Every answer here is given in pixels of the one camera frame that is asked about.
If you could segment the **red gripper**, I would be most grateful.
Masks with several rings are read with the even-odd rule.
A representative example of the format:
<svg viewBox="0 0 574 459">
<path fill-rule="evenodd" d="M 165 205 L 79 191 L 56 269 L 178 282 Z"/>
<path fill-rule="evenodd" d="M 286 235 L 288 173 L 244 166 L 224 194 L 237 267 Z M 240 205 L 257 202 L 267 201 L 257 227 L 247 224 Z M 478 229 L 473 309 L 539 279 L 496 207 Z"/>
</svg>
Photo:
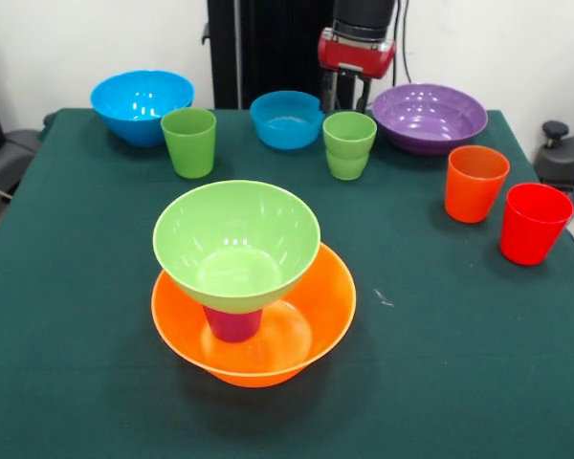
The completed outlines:
<svg viewBox="0 0 574 459">
<path fill-rule="evenodd" d="M 322 78 L 321 110 L 331 112 L 336 107 L 338 75 L 349 71 L 358 74 L 363 84 L 356 102 L 357 111 L 365 111 L 368 104 L 371 78 L 380 79 L 395 56 L 396 45 L 386 38 L 383 42 L 360 42 L 341 37 L 333 29 L 324 28 L 318 43 L 318 58 L 325 71 Z"/>
</svg>

